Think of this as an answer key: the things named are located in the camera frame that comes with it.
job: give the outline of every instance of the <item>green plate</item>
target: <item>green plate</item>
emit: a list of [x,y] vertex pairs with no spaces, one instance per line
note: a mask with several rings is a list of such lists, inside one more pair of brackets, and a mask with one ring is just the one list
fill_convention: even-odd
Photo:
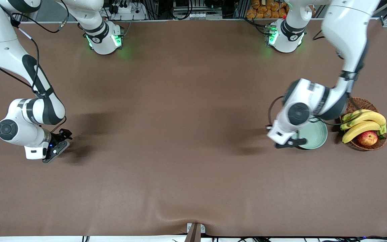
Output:
[[328,137],[327,125],[316,118],[313,118],[314,123],[309,122],[306,126],[299,130],[299,137],[307,139],[305,145],[299,147],[307,150],[313,150],[321,147]]

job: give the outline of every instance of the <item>apple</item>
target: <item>apple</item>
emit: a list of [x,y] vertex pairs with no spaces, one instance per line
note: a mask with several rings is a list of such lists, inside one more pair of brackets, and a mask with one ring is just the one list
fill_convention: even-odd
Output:
[[374,131],[365,131],[364,133],[361,133],[358,135],[358,142],[359,144],[362,144],[363,146],[369,147],[375,144],[378,140],[378,136],[376,132]]

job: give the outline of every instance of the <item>wicker basket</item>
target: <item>wicker basket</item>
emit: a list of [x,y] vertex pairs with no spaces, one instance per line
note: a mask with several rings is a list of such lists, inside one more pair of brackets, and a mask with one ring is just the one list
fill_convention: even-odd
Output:
[[[340,122],[342,121],[342,118],[344,115],[355,112],[358,109],[368,109],[374,112],[379,112],[377,108],[367,101],[366,99],[359,98],[359,97],[352,97],[349,98],[349,101],[347,102],[347,108],[346,111],[340,116]],[[353,139],[350,141],[349,146],[355,150],[361,150],[361,151],[368,151],[368,150],[378,150],[381,147],[383,147],[386,144],[387,136],[384,139],[379,139],[376,144],[373,144],[372,146],[363,146],[362,144],[359,144],[357,139]]]

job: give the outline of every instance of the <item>bunch of bananas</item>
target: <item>bunch of bananas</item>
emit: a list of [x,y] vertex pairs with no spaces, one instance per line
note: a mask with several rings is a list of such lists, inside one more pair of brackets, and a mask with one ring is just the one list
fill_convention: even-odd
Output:
[[376,131],[380,139],[383,139],[384,134],[387,133],[386,119],[384,116],[368,109],[348,113],[342,118],[342,121],[348,121],[340,125],[341,130],[348,130],[343,136],[344,144],[350,142],[365,131]]

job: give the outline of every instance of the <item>brown tablecloth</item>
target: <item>brown tablecloth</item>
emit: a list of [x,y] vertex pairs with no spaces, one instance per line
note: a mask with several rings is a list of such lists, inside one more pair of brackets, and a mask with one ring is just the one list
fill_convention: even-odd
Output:
[[[75,139],[50,164],[0,140],[0,236],[177,234],[193,221],[215,236],[387,236],[387,144],[358,152],[330,133],[317,150],[277,150],[264,132],[292,81],[336,83],[343,61],[311,41],[320,24],[282,54],[241,21],[133,23],[106,56],[75,24],[22,25]],[[387,118],[387,28],[371,21],[369,37],[353,95]],[[0,72],[0,120],[31,97]]]

